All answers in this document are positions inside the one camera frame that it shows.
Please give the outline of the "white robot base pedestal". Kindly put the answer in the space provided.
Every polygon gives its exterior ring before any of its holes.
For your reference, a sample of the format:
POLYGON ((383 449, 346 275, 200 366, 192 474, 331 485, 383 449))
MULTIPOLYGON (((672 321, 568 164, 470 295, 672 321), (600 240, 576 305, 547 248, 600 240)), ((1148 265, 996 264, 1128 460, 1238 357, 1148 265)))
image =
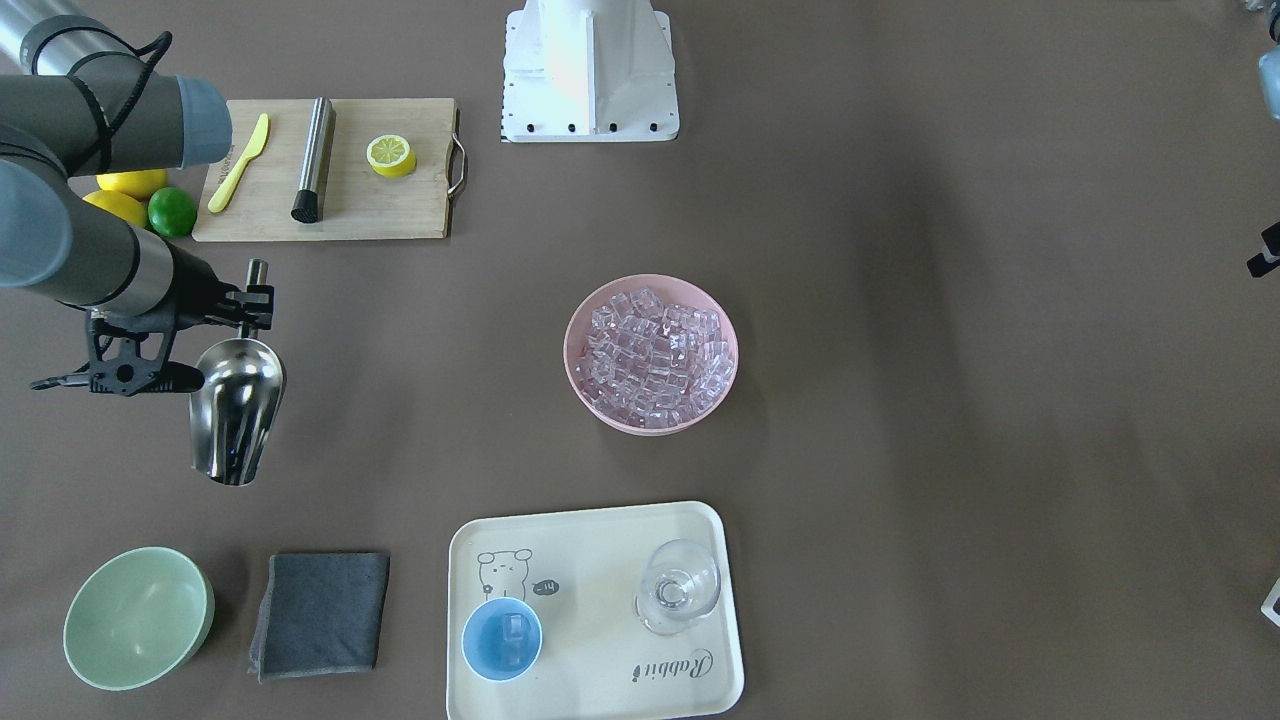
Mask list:
POLYGON ((526 1, 504 22, 500 140, 678 137, 669 15, 649 1, 526 1))

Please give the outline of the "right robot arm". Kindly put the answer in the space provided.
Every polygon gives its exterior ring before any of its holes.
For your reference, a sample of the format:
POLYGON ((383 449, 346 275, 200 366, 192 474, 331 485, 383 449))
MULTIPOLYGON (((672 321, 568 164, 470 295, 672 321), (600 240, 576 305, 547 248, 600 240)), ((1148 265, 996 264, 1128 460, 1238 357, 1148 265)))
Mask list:
POLYGON ((133 44, 73 1, 5 1, 3 287, 74 309, 87 357, 32 389, 132 397, 192 393, 204 373, 178 363, 196 325, 271 327, 274 290, 223 281, 201 258, 84 201, 74 178, 187 169, 230 151, 227 101, 207 79, 164 74, 173 32, 133 44))

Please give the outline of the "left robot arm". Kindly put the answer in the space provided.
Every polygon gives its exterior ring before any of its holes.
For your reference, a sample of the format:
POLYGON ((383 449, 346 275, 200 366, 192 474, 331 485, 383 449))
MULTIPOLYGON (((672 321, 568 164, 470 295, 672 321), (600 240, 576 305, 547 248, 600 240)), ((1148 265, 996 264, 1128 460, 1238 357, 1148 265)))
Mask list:
MULTIPOLYGON (((1260 87, 1272 120, 1279 122, 1279 1, 1265 1, 1266 29, 1274 46, 1258 59, 1260 87)), ((1245 261, 1251 275, 1261 278, 1279 268, 1279 222, 1260 233, 1262 250, 1245 261)))

